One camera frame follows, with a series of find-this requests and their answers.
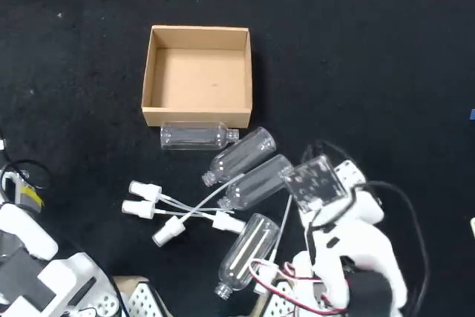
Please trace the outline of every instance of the bottle cap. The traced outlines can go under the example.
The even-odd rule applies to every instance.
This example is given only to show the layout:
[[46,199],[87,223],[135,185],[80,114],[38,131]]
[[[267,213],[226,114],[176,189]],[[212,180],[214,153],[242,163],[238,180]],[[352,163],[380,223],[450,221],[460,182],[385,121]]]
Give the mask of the bottle cap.
[[224,196],[220,200],[217,200],[217,205],[221,209],[224,209],[226,211],[229,211],[229,210],[233,209],[232,204],[231,204],[231,200],[229,198],[227,198],[226,196]]
[[215,183],[216,183],[216,175],[213,174],[211,171],[208,171],[206,172],[204,175],[203,175],[203,182],[205,183],[205,185],[207,185],[208,187],[210,186],[213,186]]
[[154,184],[141,183],[139,181],[132,181],[128,187],[128,191],[133,195],[142,197],[150,202],[157,203],[162,193],[162,187]]
[[238,129],[228,129],[226,132],[226,138],[230,143],[235,143],[239,140],[239,130]]
[[240,234],[244,230],[245,225],[243,221],[231,217],[222,211],[216,211],[214,215],[213,228],[215,229],[228,230]]
[[185,232],[185,226],[183,225],[183,223],[180,222],[177,216],[174,215],[173,217],[167,220],[165,226],[163,226],[161,230],[154,234],[152,239],[154,240],[156,245],[162,247],[167,241],[180,235],[183,232]]
[[[263,283],[267,285],[272,285],[272,282],[274,281],[278,270],[279,270],[279,266],[274,263],[269,263],[268,265],[261,265],[258,271],[259,280],[261,280]],[[267,288],[265,288],[263,285],[256,282],[255,287],[254,287],[254,292],[259,295],[265,295],[267,293]]]
[[223,300],[227,300],[229,296],[232,294],[232,288],[228,285],[220,282],[216,288],[214,289],[216,295],[220,296]]
[[141,218],[152,219],[154,217],[155,203],[147,200],[136,202],[134,200],[124,200],[122,202],[122,213],[136,215]]

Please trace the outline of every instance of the white wire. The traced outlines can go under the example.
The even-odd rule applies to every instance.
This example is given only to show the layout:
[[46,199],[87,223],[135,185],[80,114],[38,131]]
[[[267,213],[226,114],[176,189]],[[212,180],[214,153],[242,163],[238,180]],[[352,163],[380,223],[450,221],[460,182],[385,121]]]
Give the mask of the white wire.
[[196,207],[194,207],[190,212],[188,212],[186,215],[180,218],[180,222],[183,223],[185,220],[191,217],[192,214],[194,214],[197,210],[199,210],[202,206],[204,206],[209,200],[211,200],[214,196],[216,196],[218,193],[223,191],[227,186],[232,185],[234,182],[242,178],[244,174],[239,174],[232,180],[226,182],[223,184],[219,189],[215,190],[213,193],[211,193],[208,197],[206,197],[204,200],[198,203]]
[[[170,205],[170,206],[173,206],[173,207],[176,207],[176,208],[180,208],[180,209],[183,209],[184,211],[191,211],[194,207],[191,207],[187,204],[184,204],[183,202],[179,201],[179,200],[176,200],[174,199],[173,197],[170,197],[168,195],[164,195],[162,194],[162,202]],[[222,212],[225,212],[225,213],[234,213],[232,210],[228,210],[228,209],[221,209],[221,208],[217,208],[217,207],[214,207],[214,208],[201,208],[201,209],[198,209],[198,211],[200,212],[218,212],[218,211],[222,211]]]
[[[165,211],[163,209],[155,209],[155,214],[156,215],[186,215],[185,212],[173,212],[173,211]],[[195,217],[195,218],[208,218],[208,219],[214,219],[214,218],[209,218],[209,217],[213,217],[212,215],[207,215],[206,213],[194,213],[192,215],[192,217]]]
[[279,244],[281,243],[282,234],[284,233],[285,224],[287,223],[287,218],[289,217],[290,206],[292,205],[292,195],[289,195],[289,199],[287,200],[287,205],[285,207],[284,217],[282,218],[281,229],[279,230],[279,234],[277,236],[277,241],[275,242],[274,249],[272,250],[269,261],[273,263],[275,261],[275,256],[277,255],[277,249]]

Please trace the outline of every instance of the red wire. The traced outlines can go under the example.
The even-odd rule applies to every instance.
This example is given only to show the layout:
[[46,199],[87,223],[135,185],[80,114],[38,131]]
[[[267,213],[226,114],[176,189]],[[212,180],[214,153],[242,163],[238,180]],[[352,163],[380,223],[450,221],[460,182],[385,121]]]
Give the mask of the red wire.
[[305,304],[302,304],[299,300],[293,298],[293,297],[290,297],[288,296],[287,294],[285,293],[282,293],[281,291],[277,290],[274,286],[272,285],[268,285],[266,284],[265,282],[262,282],[262,280],[259,278],[258,274],[256,274],[256,272],[254,271],[254,268],[252,267],[252,264],[260,264],[260,265],[263,265],[262,262],[258,259],[252,259],[251,260],[251,263],[249,264],[249,272],[251,273],[252,277],[259,283],[261,284],[262,286],[264,286],[268,291],[270,291],[271,293],[279,296],[280,298],[283,298],[284,300],[294,304],[295,306],[298,306],[300,308],[303,308],[304,310],[307,310],[309,312],[312,312],[312,313],[317,313],[319,315],[322,315],[322,316],[334,316],[334,315],[337,315],[339,313],[343,313],[343,312],[346,312],[346,310],[341,310],[341,309],[334,309],[334,310],[317,310],[317,309],[314,309],[310,306],[307,306]]

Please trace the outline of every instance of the cable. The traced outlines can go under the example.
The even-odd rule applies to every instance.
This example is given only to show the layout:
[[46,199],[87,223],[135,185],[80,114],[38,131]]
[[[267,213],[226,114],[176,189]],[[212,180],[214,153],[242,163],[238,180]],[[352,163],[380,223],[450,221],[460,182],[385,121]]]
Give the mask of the cable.
[[[7,144],[5,142],[5,136],[4,136],[3,130],[1,128],[0,128],[0,142],[1,142],[1,147],[2,147],[2,149],[0,151],[3,154],[3,156],[5,158],[5,161],[7,161],[7,165],[10,165],[10,167],[23,179],[24,182],[26,182],[28,185],[32,186],[34,189],[38,189],[38,190],[50,188],[51,181],[53,179],[53,175],[51,174],[51,171],[45,165],[43,165],[42,163],[40,163],[39,161],[36,161],[36,160],[30,160],[30,159],[12,160],[11,159],[11,157],[8,154],[8,151],[7,151]],[[30,178],[27,177],[24,174],[24,172],[18,168],[17,165],[21,164],[21,163],[29,163],[31,165],[38,166],[43,171],[45,171],[47,176],[48,176],[48,185],[38,186],[38,185],[35,185],[34,183],[32,183],[30,181]],[[3,176],[5,175],[5,172],[0,174],[0,184],[1,184],[1,182],[3,182]]]
[[[188,206],[187,204],[184,204],[183,202],[180,202],[179,200],[176,200],[168,195],[164,195],[163,193],[161,194],[161,202],[164,202],[168,204],[169,206],[173,206],[175,208],[183,209],[184,211],[191,211],[194,207]],[[234,211],[230,209],[221,209],[221,208],[200,208],[198,209],[199,212],[217,212],[217,211],[222,211],[225,213],[234,213]]]
[[206,197],[204,200],[202,200],[201,202],[198,203],[197,206],[195,206],[190,212],[188,212],[186,215],[182,216],[180,218],[180,222],[183,223],[185,220],[187,220],[189,217],[191,217],[191,215],[193,213],[195,213],[197,210],[199,210],[202,206],[204,206],[206,203],[208,203],[209,200],[211,200],[214,196],[216,196],[218,193],[220,193],[221,191],[223,191],[227,186],[230,186],[232,185],[234,182],[236,182],[237,180],[239,180],[240,178],[242,178],[242,176],[244,176],[244,174],[239,174],[238,176],[236,176],[235,178],[233,178],[232,180],[224,183],[219,189],[216,189],[214,192],[212,192],[208,197]]
[[[32,183],[30,179],[23,173],[23,171],[18,168],[18,164],[25,164],[25,163],[37,166],[41,168],[44,172],[46,172],[48,176],[48,184],[46,186],[39,186],[39,185],[36,185],[35,183]],[[10,168],[12,168],[16,173],[18,173],[18,175],[23,179],[23,181],[26,182],[28,185],[32,186],[34,189],[42,190],[42,189],[49,189],[51,187],[51,181],[52,181],[52,176],[53,176],[51,174],[51,171],[48,169],[48,167],[46,167],[45,165],[43,165],[37,160],[21,159],[21,160],[10,161],[0,171],[0,183],[3,181],[3,176],[5,176],[5,173]]]
[[417,218],[416,210],[414,209],[412,202],[410,201],[409,197],[404,193],[404,191],[402,191],[402,189],[392,183],[387,183],[384,181],[368,181],[366,183],[360,183],[358,185],[355,185],[355,187],[362,189],[365,189],[367,187],[373,187],[393,191],[406,203],[409,209],[411,218],[413,220],[414,229],[416,230],[417,239],[419,241],[419,248],[421,250],[421,256],[424,264],[424,279],[422,281],[419,295],[417,296],[414,306],[407,311],[408,317],[416,317],[421,309],[422,302],[424,301],[425,295],[427,293],[430,280],[429,254],[425,246],[425,240],[424,236],[422,235],[422,230],[419,223],[419,219]]
[[275,261],[275,256],[277,255],[277,250],[279,244],[281,243],[282,234],[284,233],[285,224],[287,223],[287,218],[289,217],[290,206],[292,205],[292,195],[289,195],[289,199],[287,200],[287,205],[285,207],[284,217],[282,218],[281,229],[279,230],[279,234],[277,236],[277,240],[274,245],[274,249],[272,250],[269,261],[273,263]]
[[262,261],[260,259],[252,259],[251,260],[251,263],[249,264],[249,271],[252,275],[252,277],[259,283],[261,284],[262,286],[264,286],[270,293],[274,294],[274,295],[277,295],[281,298],[283,298],[284,300],[294,304],[295,306],[298,306],[300,308],[303,308],[304,310],[307,310],[309,312],[312,312],[312,313],[317,313],[321,316],[335,316],[335,315],[338,315],[340,313],[344,313],[346,312],[346,310],[340,310],[340,309],[334,309],[334,310],[317,310],[313,307],[310,307],[310,306],[307,306],[306,304],[303,304],[302,302],[300,302],[299,300],[293,298],[292,296],[289,296],[287,295],[286,293],[282,293],[281,291],[277,290],[277,288],[275,288],[275,286],[271,285],[271,284],[267,284],[265,282],[263,282],[262,280],[259,279],[259,275],[256,273],[256,271],[254,270],[254,268],[252,267],[253,264],[262,264]]

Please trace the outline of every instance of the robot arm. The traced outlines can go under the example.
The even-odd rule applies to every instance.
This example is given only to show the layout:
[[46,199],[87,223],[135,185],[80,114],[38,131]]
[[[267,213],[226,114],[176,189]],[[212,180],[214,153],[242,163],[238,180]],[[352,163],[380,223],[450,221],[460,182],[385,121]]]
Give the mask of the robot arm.
[[380,272],[393,293],[392,310],[403,307],[407,288],[389,239],[376,227],[362,220],[346,220],[329,232],[313,233],[316,257],[313,272],[324,282],[325,296],[336,308],[346,308],[350,291],[343,273],[342,257],[350,258],[356,267]]
[[0,207],[0,231],[16,235],[35,258],[49,261],[58,244],[31,217],[14,204]]

